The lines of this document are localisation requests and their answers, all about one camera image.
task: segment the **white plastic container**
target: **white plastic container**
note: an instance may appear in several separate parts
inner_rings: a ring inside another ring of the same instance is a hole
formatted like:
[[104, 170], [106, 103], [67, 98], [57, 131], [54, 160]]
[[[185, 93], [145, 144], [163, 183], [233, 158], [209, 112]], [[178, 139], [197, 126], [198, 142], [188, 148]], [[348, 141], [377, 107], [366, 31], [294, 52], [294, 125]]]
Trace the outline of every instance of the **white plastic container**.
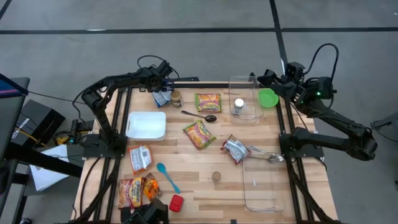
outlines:
[[127, 120], [126, 136], [136, 141], [161, 141], [166, 138], [164, 112], [131, 112]]

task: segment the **black box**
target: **black box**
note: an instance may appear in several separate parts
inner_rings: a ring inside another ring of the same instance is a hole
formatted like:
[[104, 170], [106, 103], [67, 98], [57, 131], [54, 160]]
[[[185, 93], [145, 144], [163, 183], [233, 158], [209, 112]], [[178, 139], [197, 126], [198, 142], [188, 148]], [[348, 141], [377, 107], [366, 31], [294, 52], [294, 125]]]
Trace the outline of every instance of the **black box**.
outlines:
[[[22, 107], [16, 126], [40, 142], [47, 144], [64, 120], [65, 117], [55, 110], [34, 100], [29, 100]], [[26, 149], [32, 149], [36, 145], [33, 139], [17, 129], [12, 133], [11, 142]]]

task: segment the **computer monitor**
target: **computer monitor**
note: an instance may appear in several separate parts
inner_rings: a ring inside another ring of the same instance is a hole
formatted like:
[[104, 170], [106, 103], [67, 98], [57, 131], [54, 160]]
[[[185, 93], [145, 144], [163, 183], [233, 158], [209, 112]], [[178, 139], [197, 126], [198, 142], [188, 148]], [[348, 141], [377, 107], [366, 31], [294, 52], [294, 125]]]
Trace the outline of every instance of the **computer monitor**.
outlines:
[[26, 96], [28, 91], [0, 73], [0, 99]]

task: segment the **yellow cable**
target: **yellow cable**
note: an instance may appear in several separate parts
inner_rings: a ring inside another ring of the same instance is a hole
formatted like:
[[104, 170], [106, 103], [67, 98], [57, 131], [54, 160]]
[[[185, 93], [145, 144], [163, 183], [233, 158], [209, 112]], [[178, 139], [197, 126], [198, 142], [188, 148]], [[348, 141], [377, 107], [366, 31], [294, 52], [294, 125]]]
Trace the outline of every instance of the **yellow cable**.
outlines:
[[28, 133], [26, 133], [24, 130], [22, 130], [22, 129], [20, 129], [20, 128], [16, 128], [17, 130], [19, 130], [22, 134], [25, 134], [26, 136], [28, 136], [29, 138], [31, 138], [31, 139], [33, 139], [33, 141], [35, 141], [36, 143], [38, 142], [38, 140], [35, 138], [35, 137], [33, 137], [33, 136], [31, 136], [30, 134], [28, 134]]

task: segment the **green lid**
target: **green lid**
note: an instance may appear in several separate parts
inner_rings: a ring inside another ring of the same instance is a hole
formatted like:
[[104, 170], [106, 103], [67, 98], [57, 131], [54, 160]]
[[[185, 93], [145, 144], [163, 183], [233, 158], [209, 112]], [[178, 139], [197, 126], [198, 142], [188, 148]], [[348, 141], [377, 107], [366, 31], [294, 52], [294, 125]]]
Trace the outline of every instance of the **green lid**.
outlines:
[[264, 88], [259, 91], [260, 105], [262, 108], [271, 108], [275, 106], [279, 97], [270, 88]]

